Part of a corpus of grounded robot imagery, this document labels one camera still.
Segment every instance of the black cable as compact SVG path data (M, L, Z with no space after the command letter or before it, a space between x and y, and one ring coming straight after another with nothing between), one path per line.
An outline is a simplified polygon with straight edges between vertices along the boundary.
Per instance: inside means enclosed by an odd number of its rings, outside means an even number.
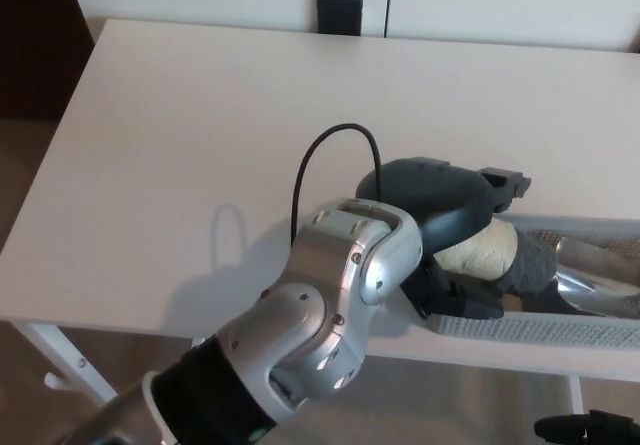
M311 146L307 149L307 152L304 154L302 161L300 162L300 168L298 169L298 175L296 176L296 184L293 187L293 197L291 200L291 245L293 245L293 241L298 234L298 205L300 201L300 190L302 189L302 178L304 177L304 172L307 169L307 165L309 164L309 160L311 160L311 156L313 152L320 146L322 142L324 142L330 135L333 135L336 132L340 132L342 130L356 130L363 134L369 145L371 146L371 153L373 154L373 165L376 173L376 200L378 202L382 201L382 185L380 178L380 169L382 167L382 163L380 162L380 151L378 150L378 144L376 143L376 139L373 137L373 134L362 125L358 125L357 123L343 123L341 125L335 125L323 133L320 134L318 138L316 138Z
M389 27L389 10L391 9L391 0L387 0L387 9L384 14L384 33L382 36L387 38L387 29Z

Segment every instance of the table top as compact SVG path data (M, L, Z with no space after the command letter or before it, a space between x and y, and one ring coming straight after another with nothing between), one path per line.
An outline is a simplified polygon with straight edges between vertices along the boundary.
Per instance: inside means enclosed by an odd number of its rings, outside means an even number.
M0 255L0 317L211 334L282 270L299 161L341 122L369 127L383 160L524 172L518 213L638 219L638 97L635 55L109 21ZM362 137L332 137L302 211L371 168ZM640 374L640 354L517 358L403 310L381 312L370 353Z

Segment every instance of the floor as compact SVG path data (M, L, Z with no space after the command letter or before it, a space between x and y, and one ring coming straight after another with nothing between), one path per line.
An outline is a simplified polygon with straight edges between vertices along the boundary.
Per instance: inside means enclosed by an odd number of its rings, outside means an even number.
M0 120L0 247L55 125ZM188 341L66 330L117 390L177 359ZM2 443L47 445L92 413L81 395L44 387L54 371L10 324L0 322ZM640 385L583 380L586 408L640 419ZM352 385L307 405L266 445L534 444L533 422L568 413L564 377L369 358Z

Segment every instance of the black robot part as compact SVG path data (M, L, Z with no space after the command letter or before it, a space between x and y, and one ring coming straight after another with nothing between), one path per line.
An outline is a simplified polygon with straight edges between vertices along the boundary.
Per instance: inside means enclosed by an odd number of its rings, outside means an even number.
M181 445L249 445L276 425L240 381L215 336L156 376L151 393Z
M411 214L422 233L423 259L402 285L420 316L502 317L504 310L497 298L456 284L433 255L484 229L494 213L507 210L514 198L524 196L531 180L519 172L469 170L416 157L385 163L381 182L382 201ZM356 197L375 200L376 191L371 172L358 185Z

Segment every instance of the mesh basket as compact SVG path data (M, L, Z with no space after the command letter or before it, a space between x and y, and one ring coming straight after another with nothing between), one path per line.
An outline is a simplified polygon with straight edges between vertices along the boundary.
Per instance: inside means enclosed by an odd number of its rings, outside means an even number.
M555 247L571 237L640 261L640 221L501 217ZM577 347L640 349L640 320L507 311L499 320L433 316L429 327L455 337Z

